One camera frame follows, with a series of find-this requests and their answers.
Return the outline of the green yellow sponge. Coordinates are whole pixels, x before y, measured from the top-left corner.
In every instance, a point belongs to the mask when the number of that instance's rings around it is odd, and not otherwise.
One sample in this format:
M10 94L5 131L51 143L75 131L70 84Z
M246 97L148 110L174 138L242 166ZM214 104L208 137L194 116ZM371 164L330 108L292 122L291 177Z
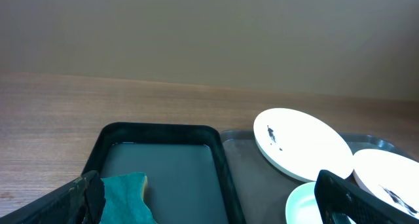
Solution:
M105 189L101 224L156 224L144 201L148 185L145 173L136 172L101 180Z

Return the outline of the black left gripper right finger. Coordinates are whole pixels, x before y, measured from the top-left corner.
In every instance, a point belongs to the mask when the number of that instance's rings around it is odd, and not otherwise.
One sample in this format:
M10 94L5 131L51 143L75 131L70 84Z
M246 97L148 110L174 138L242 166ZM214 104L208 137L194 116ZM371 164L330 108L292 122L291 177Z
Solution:
M418 224L402 212L328 170L321 170L314 188L324 224Z

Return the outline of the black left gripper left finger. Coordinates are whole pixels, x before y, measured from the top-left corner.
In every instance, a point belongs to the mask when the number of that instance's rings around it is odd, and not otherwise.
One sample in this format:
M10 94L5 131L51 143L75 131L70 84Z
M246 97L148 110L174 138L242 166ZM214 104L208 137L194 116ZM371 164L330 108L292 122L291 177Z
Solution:
M1 224L98 224L104 206L104 184L92 170L3 216Z

